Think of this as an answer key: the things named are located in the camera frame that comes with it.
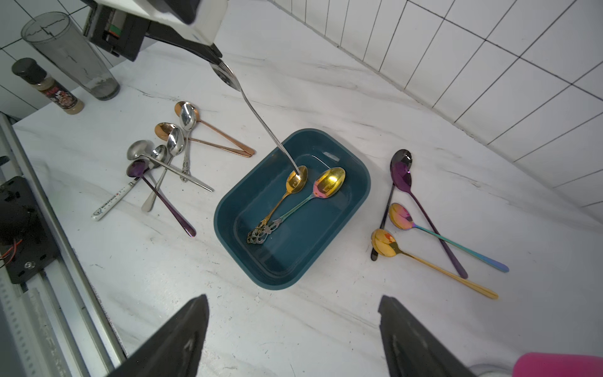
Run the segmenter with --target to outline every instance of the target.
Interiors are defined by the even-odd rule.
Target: gold spoon handle
[[[274,208],[272,208],[272,210],[270,211],[270,213],[268,214],[268,216],[266,216],[264,218],[264,220],[262,220],[262,222],[260,223],[260,225],[258,225],[257,227],[265,226],[268,223],[268,220],[270,220],[270,218],[272,217],[272,214],[274,213],[274,211],[276,211],[276,209],[280,206],[280,204],[283,203],[283,200],[285,200],[285,198],[287,196],[289,196],[289,195],[291,195],[291,193],[290,192],[286,192],[285,195],[283,195],[283,197],[279,200],[279,202],[276,203],[276,205],[274,206]]]
[[[421,262],[423,264],[426,264],[426,265],[430,266],[431,268],[433,268],[435,270],[438,270],[439,272],[443,273],[444,275],[450,276],[452,279],[455,279],[459,283],[463,283],[464,285],[467,285],[469,288],[471,288],[474,291],[477,291],[477,292],[483,294],[486,297],[489,297],[489,298],[491,298],[493,300],[498,299],[498,294],[496,292],[494,292],[492,290],[489,290],[486,287],[482,287],[480,284],[476,284],[476,283],[474,283],[474,282],[472,282],[470,280],[463,279],[460,276],[457,276],[457,275],[455,275],[453,273],[450,273],[450,272],[444,270],[443,268],[440,268],[440,267],[436,266],[435,264],[431,264],[428,261],[424,261],[423,259],[419,258],[418,256],[414,256],[414,255],[411,255],[411,254],[409,254],[407,252],[403,252],[403,251],[401,251],[398,248],[396,248],[396,249],[397,249],[396,252],[399,252],[400,254],[408,255],[412,259],[414,259],[416,261],[419,261],[419,262]]]
[[[226,139],[228,139],[231,143],[235,144],[237,147],[239,147],[240,149],[244,150],[245,152],[249,153],[249,155],[253,156],[254,154],[256,154],[256,151],[253,148],[250,148],[248,146],[246,146],[245,144],[243,144],[242,142],[238,141],[235,138],[231,138],[229,135],[225,134],[224,132],[218,130],[216,127],[212,126],[211,124],[207,123],[206,121],[202,121],[199,120],[201,123],[203,123],[204,125],[208,126],[209,128],[211,128],[212,130],[216,131],[217,133],[219,133],[220,135],[224,136]]]
[[[242,150],[239,150],[239,149],[234,149],[234,148],[229,148],[229,147],[223,147],[222,145],[218,145],[218,144],[210,143],[209,141],[204,141],[204,140],[199,140],[199,139],[194,139],[194,138],[188,138],[188,139],[192,140],[192,141],[196,141],[196,142],[201,143],[201,144],[210,145],[212,147],[220,148],[220,149],[222,149],[224,151],[231,152],[231,153],[234,153],[234,154],[238,154],[239,156],[251,157],[251,155],[249,153],[247,153],[245,151],[242,151]]]

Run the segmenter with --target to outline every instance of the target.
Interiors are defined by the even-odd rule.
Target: rectangular plastic tray
[[[283,145],[298,166],[308,168],[308,181],[302,191],[283,201],[271,220],[309,196],[323,171],[340,166],[346,179],[335,195],[306,203],[261,245],[247,244],[247,233],[285,194],[285,182],[293,171],[287,157],[275,148],[222,198],[213,217],[216,235],[249,278],[268,290],[298,281],[358,210],[371,187],[366,166],[325,132],[299,130]]]

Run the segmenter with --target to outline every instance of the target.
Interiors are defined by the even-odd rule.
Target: long-handled spoon
[[[481,255],[480,253],[476,253],[471,249],[468,249],[462,245],[457,244],[454,241],[447,239],[446,237],[442,237],[441,235],[432,232],[431,230],[428,230],[422,226],[416,225],[414,223],[414,221],[412,220],[411,214],[408,213],[408,211],[402,204],[393,203],[390,206],[390,220],[395,226],[397,226],[400,229],[403,229],[403,230],[409,230],[412,228],[421,229],[422,231],[427,232],[433,236],[436,236],[437,238],[442,239],[442,240],[448,242],[449,244],[458,247],[462,251],[473,255],[474,257],[478,258],[480,261],[491,265],[492,267],[496,268],[497,270],[500,270],[503,272],[509,272],[509,268],[506,265],[504,265],[500,262],[497,262],[494,259],[488,258],[485,255]]]
[[[174,158],[174,156],[168,151],[168,147],[166,147],[165,145],[159,145],[158,148],[163,147],[165,148],[165,153],[167,157],[167,161],[165,161],[165,163],[167,163],[169,165],[170,162],[172,162],[172,159]],[[168,170],[167,169],[163,169],[163,173],[161,173],[161,176],[159,177],[159,180],[157,181],[157,184],[155,185],[155,190],[159,191],[159,187],[161,186],[161,184],[163,183],[163,179],[165,178],[165,173],[167,173]],[[155,194],[155,191],[151,191],[151,193],[149,194],[149,197],[147,198],[147,200],[145,200],[145,202],[143,203],[142,207],[140,207],[141,210],[143,210],[144,212],[149,212],[150,210],[153,209],[153,205],[155,204],[155,198],[157,197],[157,194]]]
[[[182,104],[180,109],[180,126],[184,131],[185,136],[185,158],[182,162],[182,172],[187,176],[191,175],[191,147],[188,141],[188,137],[191,135],[191,131],[193,127],[197,124],[197,116],[193,111],[192,105],[188,102]],[[188,179],[184,177],[180,177],[182,182],[188,181]]]
[[[165,147],[165,145],[158,145],[157,148],[153,150],[153,156],[156,159],[161,160],[162,162],[165,162],[165,160],[167,160],[168,154],[168,149]],[[158,166],[159,164],[154,162],[151,162],[151,164],[149,165],[151,169],[155,169]],[[120,200],[124,198],[124,196],[128,192],[130,192],[130,190],[132,189],[132,187],[134,187],[136,183],[138,183],[138,177],[130,181],[124,188],[122,188],[115,195],[113,195],[111,199],[107,200],[105,204],[103,204],[96,211],[94,211],[91,216],[92,219],[94,221],[102,219],[103,216],[105,216],[107,212],[114,207],[114,205],[116,205]]]
[[[180,114],[180,111],[182,109],[182,105],[184,105],[184,101],[178,102],[175,106],[174,106],[174,111],[176,112],[176,115]],[[197,117],[197,122],[199,123],[203,123],[204,125],[208,126],[209,128],[211,128],[212,130],[216,131],[217,133],[219,133],[220,135],[224,136],[228,141],[230,141],[231,143],[235,144],[237,147],[239,147],[240,149],[243,150],[243,152],[248,153],[249,156],[245,156],[245,157],[251,157],[254,154],[256,154],[256,151],[251,148],[248,147],[247,145],[243,144],[242,142],[238,141],[237,139],[225,134],[224,132],[218,130],[216,127],[212,126],[211,124],[207,123],[206,121],[201,120],[201,115],[199,114],[199,110],[197,110],[197,108],[195,108],[194,105],[192,105],[193,111],[195,112],[195,116]]]
[[[397,254],[404,254],[406,256],[411,257],[412,259],[414,259],[416,261],[419,261],[425,265],[430,266],[434,270],[438,270],[439,272],[450,276],[452,279],[455,279],[459,283],[467,285],[469,288],[483,294],[486,297],[489,297],[494,300],[496,300],[498,298],[498,294],[496,292],[489,290],[486,287],[482,287],[481,285],[476,284],[472,281],[462,279],[462,278],[458,277],[457,275],[455,275],[451,272],[448,272],[448,271],[444,270],[443,268],[436,266],[435,264],[431,264],[428,261],[425,261],[419,257],[416,257],[407,252],[403,252],[400,249],[400,247],[398,246],[396,239],[387,230],[376,229],[373,232],[373,234],[371,235],[371,243],[373,244],[373,247],[375,248],[375,250],[377,250],[377,252],[383,256],[395,256]]]
[[[406,165],[401,162],[396,163],[391,171],[391,178],[394,180],[394,184],[400,191],[404,191],[409,194],[415,201],[415,203],[417,203],[417,206],[421,209],[421,212],[423,212],[423,215],[427,219],[427,222],[429,223],[429,226],[431,226],[431,229],[433,229],[435,233],[440,234],[435,228],[435,225],[433,224],[429,216],[427,215],[427,212],[425,212],[425,210],[423,209],[421,203],[418,202],[417,197],[411,192],[412,178],[410,171],[406,169]],[[467,279],[469,275],[465,271],[465,268],[458,261],[456,256],[452,253],[450,247],[443,240],[440,240],[440,244],[442,245],[442,248],[444,248],[444,251],[446,252],[446,255],[448,255],[448,258],[450,258],[450,261],[452,262],[452,265],[456,269],[456,272],[458,272],[459,276],[461,276],[463,279]]]
[[[406,149],[401,149],[398,152],[394,153],[394,155],[392,156],[392,158],[390,160],[390,172],[394,168],[394,165],[397,162],[403,162],[406,165],[406,168],[408,169],[408,171],[410,171],[411,165],[412,165],[412,154],[409,151],[407,151]],[[390,190],[390,197],[387,200],[387,205],[385,206],[385,211],[383,212],[383,219],[381,220],[381,225],[379,226],[380,229],[383,229],[383,227],[385,226],[385,220],[387,219],[387,210],[390,208],[391,196],[394,194],[395,187],[396,187],[396,185],[392,182],[391,190]],[[371,260],[376,261],[378,256],[379,256],[379,254],[377,253],[377,251],[375,249],[373,249],[371,251]]]
[[[175,124],[171,124],[171,123],[159,123],[155,126],[155,135],[157,135],[157,137],[163,141],[168,141],[168,136],[169,133],[172,132],[172,130],[174,128],[176,128],[178,126],[176,126]],[[191,137],[188,137],[188,141],[196,141],[198,143],[201,144],[205,144],[205,145],[210,145],[211,147],[216,147],[222,150],[225,150],[226,152],[231,152],[234,154],[238,154],[239,156],[243,156],[243,157],[251,157],[251,155],[245,151],[239,150],[239,149],[234,149],[234,148],[229,148],[229,147],[225,147],[223,145],[218,145],[218,144],[214,144],[214,143],[210,143],[209,141],[205,141],[205,140],[199,140],[199,139],[194,139]]]
[[[333,196],[337,191],[339,191],[345,179],[346,171],[343,170],[343,168],[337,167],[325,171],[318,179],[316,179],[316,181],[314,181],[314,187],[312,188],[312,193],[310,196],[305,198],[301,203],[293,207],[286,214],[282,215],[276,220],[270,221],[265,227],[260,228],[259,231],[254,231],[251,237],[248,236],[248,239],[251,240],[251,243],[263,244],[268,238],[268,235],[275,231],[279,225],[283,223],[283,221],[293,214],[293,212],[300,209],[301,206],[309,202],[310,199],[326,199]]]
[[[272,132],[272,130],[270,130],[270,128],[268,127],[266,122],[264,122],[264,120],[262,119],[260,114],[257,113],[256,109],[253,108],[253,106],[251,105],[251,102],[249,102],[249,100],[247,99],[247,96],[245,95],[245,92],[243,91],[243,88],[241,86],[241,83],[239,82],[239,79],[236,78],[235,73],[224,62],[220,62],[218,65],[216,65],[214,63],[209,63],[209,64],[212,66],[213,71],[216,72],[216,75],[218,75],[218,77],[220,79],[222,79],[223,82],[228,84],[231,88],[236,89],[239,92],[241,92],[241,95],[243,96],[243,100],[245,100],[245,103],[247,103],[247,106],[249,107],[249,109],[251,110],[253,115],[256,116],[258,121],[260,121],[260,123],[264,127],[264,130],[266,130],[266,132],[268,132],[268,134],[270,135],[270,137],[272,138],[272,140],[274,141],[276,146],[281,150],[281,152],[283,152],[287,156],[287,158],[289,159],[289,162],[291,162],[291,165],[293,165],[293,168],[295,169],[297,174],[300,174],[300,170],[297,167],[297,165],[295,164],[295,161],[293,161],[293,157],[291,157],[289,152],[287,152],[287,149],[285,149],[283,144],[281,144],[281,142],[277,139],[276,135]]]
[[[165,206],[169,209],[169,211],[172,212],[174,217],[176,217],[176,220],[178,220],[178,222],[180,223],[182,228],[184,228],[185,232],[191,237],[196,236],[197,231],[192,227],[192,225],[188,221],[186,221],[186,219],[184,217],[182,217],[182,215],[180,215],[178,213],[178,211],[176,211],[176,209],[167,200],[165,200],[163,195],[159,194],[159,192],[157,190],[155,190],[155,187],[153,187],[151,182],[149,182],[145,178],[145,173],[147,172],[147,169],[148,169],[147,166],[148,166],[148,163],[146,160],[136,160],[136,161],[132,162],[130,164],[130,166],[128,166],[128,170],[126,170],[126,174],[128,174],[129,177],[142,178],[142,180],[147,183],[147,185],[151,188],[151,190],[153,190],[155,192],[155,194],[157,194],[157,196],[161,199],[161,201],[163,202],[163,204],[165,204]]]
[[[295,171],[292,171],[291,174],[289,174],[289,177],[287,178],[287,183],[285,184],[285,189],[286,189],[285,195],[283,195],[283,197],[279,200],[279,202],[276,203],[276,205],[274,206],[274,208],[272,208],[270,213],[262,221],[260,221],[260,223],[255,227],[255,229],[253,229],[251,232],[249,232],[247,234],[247,243],[248,244],[253,243],[252,236],[253,236],[254,232],[256,232],[256,233],[261,232],[262,228],[266,226],[266,224],[268,223],[268,220],[270,220],[270,218],[272,217],[272,214],[274,213],[274,211],[276,211],[276,209],[280,206],[280,204],[283,203],[283,200],[285,200],[285,198],[291,194],[296,194],[296,193],[300,192],[303,189],[303,187],[306,185],[306,181],[308,180],[308,168],[305,167],[304,165],[300,165],[300,172],[301,172],[300,176],[298,176]]]
[[[173,147],[176,150],[182,151],[182,147],[184,146],[184,136],[182,135],[182,130],[180,130],[179,128],[177,128],[176,130],[180,131],[180,137],[177,140],[175,140],[178,142],[178,144],[173,145]],[[153,161],[154,163],[158,163],[159,165],[163,166],[164,168],[171,171],[172,173],[178,174],[180,177],[187,178],[192,183],[194,183],[200,187],[203,187],[204,189],[206,189],[210,192],[213,191],[213,189],[211,187],[207,186],[205,183],[201,182],[200,180],[196,179],[195,177],[187,176],[186,174],[182,173],[181,171],[172,167],[171,165],[163,163],[163,162],[157,160],[156,158],[149,156],[148,153],[146,152],[147,148],[148,148],[148,142],[146,140],[135,141],[134,143],[132,143],[130,148],[128,148],[128,151],[126,152],[126,157],[128,158],[128,160],[136,160],[141,156],[146,157],[149,160]],[[168,141],[168,151],[174,156],[177,154],[177,153],[173,152],[172,148],[170,148],[169,141]]]

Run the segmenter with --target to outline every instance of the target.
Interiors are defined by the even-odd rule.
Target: pink object
[[[526,353],[513,367],[513,377],[603,377],[603,358]]]

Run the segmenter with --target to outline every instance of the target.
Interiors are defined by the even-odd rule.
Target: bottle label
[[[71,94],[64,86],[58,82],[47,90],[41,90],[41,93],[48,97],[52,102],[59,105],[62,109],[71,109],[77,103],[77,98]]]

